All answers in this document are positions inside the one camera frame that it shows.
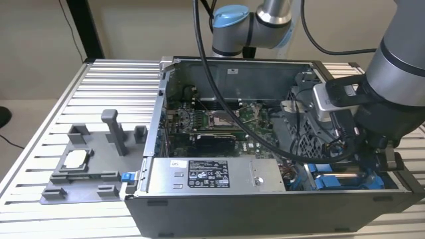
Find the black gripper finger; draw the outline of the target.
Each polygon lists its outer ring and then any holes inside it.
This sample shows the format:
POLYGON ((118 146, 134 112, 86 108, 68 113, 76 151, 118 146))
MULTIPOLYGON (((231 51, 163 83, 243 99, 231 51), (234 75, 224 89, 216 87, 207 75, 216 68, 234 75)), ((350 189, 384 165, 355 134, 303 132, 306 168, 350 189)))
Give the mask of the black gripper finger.
POLYGON ((386 149, 379 152, 380 169, 384 172, 403 171, 404 161, 399 152, 395 151, 395 147, 388 145, 386 149))

